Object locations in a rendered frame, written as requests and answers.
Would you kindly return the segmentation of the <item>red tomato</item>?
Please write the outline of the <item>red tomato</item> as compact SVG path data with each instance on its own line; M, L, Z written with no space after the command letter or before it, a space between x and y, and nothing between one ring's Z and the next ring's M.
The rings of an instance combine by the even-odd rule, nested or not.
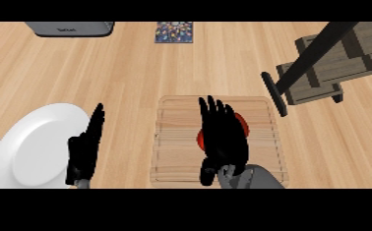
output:
M238 113L235 113L235 118L238 119L238 121L241 123L242 130L244 130L244 135L245 135L245 137L248 137L249 129L248 129L246 122L245 122L242 116ZM202 131L202 129L199 130L199 133L198 133L198 136L196 136L196 143L198 143L198 146L199 146L201 150L205 150L204 131Z

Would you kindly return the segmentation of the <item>white plate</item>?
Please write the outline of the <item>white plate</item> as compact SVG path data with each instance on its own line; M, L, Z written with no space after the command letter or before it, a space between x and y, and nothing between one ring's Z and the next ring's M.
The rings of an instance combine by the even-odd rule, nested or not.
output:
M34 110L0 140L0 189L66 189L68 139L89 125L89 115L69 103Z

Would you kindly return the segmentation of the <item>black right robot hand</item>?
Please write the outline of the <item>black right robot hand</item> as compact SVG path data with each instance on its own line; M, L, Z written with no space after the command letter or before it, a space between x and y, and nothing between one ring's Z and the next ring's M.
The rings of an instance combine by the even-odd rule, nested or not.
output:
M211 186L224 166L232 168L232 177L244 172L248 143L233 108L211 96L199 98L199 107L207 155L201 165L199 181L204 186Z

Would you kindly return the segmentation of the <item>wooden cutting board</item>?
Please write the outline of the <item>wooden cutting board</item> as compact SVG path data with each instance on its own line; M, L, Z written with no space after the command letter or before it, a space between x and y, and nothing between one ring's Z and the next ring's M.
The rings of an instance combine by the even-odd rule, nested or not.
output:
M162 96L158 102L149 180L155 188L202 188L198 146L202 128L198 95ZM264 96L215 96L248 125L248 163L263 166L279 183L289 186L272 102Z

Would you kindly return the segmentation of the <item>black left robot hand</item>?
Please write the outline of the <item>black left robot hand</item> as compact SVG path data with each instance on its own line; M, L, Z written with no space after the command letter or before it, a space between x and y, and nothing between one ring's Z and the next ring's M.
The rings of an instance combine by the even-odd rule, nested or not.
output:
M86 131L77 136L68 139L68 166L65 175L65 184L74 186L74 181L87 179L91 180L99 144L102 139L105 123L105 111L103 104L99 103L91 114L89 126Z

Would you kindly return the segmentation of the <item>grey appliance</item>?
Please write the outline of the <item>grey appliance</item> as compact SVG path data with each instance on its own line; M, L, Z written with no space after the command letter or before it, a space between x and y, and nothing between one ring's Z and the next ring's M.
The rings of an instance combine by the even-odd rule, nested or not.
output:
M27 22L41 37L100 37L114 31L114 22Z

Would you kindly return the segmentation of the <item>colourful patterned box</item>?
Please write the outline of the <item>colourful patterned box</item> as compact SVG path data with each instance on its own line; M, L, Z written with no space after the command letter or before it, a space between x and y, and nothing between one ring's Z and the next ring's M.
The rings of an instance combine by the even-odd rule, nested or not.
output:
M155 28L155 43L192 43L192 22L158 22Z

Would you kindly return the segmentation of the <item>wooden tiered basket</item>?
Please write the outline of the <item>wooden tiered basket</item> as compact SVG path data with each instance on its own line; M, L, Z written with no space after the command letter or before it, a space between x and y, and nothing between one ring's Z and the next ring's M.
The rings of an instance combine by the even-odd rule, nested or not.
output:
M316 35L295 40L300 57L276 67L279 81L261 73L277 112L288 105L331 97L342 101L341 83L372 75L372 22L329 22Z

